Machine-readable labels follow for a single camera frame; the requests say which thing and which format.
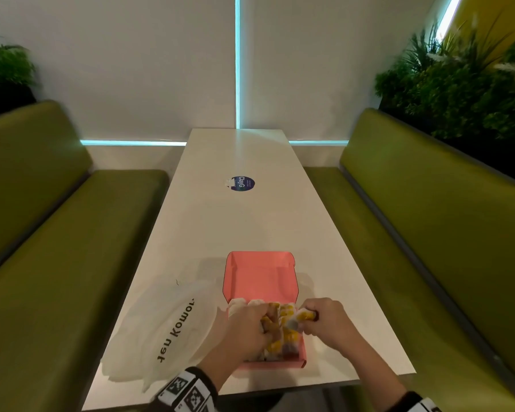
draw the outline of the potted plant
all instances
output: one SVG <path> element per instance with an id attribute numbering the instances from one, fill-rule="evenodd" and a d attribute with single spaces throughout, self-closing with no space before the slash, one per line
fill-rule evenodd
<path id="1" fill-rule="evenodd" d="M 18 45 L 0 45 L 0 114 L 36 102 L 34 65 Z"/>
<path id="2" fill-rule="evenodd" d="M 495 56 L 509 34 L 493 41 L 473 28 L 440 42 L 436 30 L 377 75 L 380 109 L 515 178 L 515 42 Z"/>

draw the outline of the blue sticker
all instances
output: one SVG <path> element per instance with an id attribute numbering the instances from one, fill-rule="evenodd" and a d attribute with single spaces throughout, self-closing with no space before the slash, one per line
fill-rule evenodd
<path id="1" fill-rule="evenodd" d="M 247 176 L 234 176 L 231 178 L 230 187 L 233 191 L 249 191 L 256 183 L 254 179 Z"/>

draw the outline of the green cushioned seat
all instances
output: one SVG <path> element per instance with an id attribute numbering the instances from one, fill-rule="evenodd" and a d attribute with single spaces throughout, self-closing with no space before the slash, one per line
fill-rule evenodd
<path id="1" fill-rule="evenodd" d="M 80 407 L 166 187 L 97 171 L 2 265 L 0 411 Z"/>
<path id="2" fill-rule="evenodd" d="M 339 169 L 305 170 L 416 369 L 406 386 L 446 411 L 515 412 L 515 398 Z M 360 387 L 343 392 L 354 410 L 373 410 Z"/>
<path id="3" fill-rule="evenodd" d="M 341 164 L 515 371 L 515 182 L 371 109 Z"/>
<path id="4" fill-rule="evenodd" d="M 69 191 L 92 161 L 55 102 L 0 116 L 0 256 Z"/>

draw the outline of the hand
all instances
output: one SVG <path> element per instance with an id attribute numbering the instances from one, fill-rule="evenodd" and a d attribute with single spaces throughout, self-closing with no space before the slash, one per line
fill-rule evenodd
<path id="1" fill-rule="evenodd" d="M 348 349 L 362 339 L 340 301 L 330 298 L 307 299 L 302 307 L 318 312 L 317 321 L 302 323 L 303 332 L 320 338 L 324 344 L 342 355 L 347 357 Z"/>
<path id="2" fill-rule="evenodd" d="M 220 346 L 241 363 L 256 358 L 265 347 L 280 335 L 263 333 L 261 318 L 274 317 L 274 307 L 268 304 L 245 306 L 229 318 L 227 332 Z"/>

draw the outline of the pink box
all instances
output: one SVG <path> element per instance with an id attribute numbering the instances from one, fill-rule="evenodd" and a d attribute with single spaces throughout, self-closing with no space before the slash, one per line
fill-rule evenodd
<path id="1" fill-rule="evenodd" d="M 227 256 L 223 295 L 227 303 L 234 298 L 263 299 L 265 302 L 295 303 L 298 298 L 295 260 L 288 251 L 232 251 Z M 244 363 L 245 369 L 301 369 L 307 363 L 305 344 L 299 358 L 286 361 Z"/>

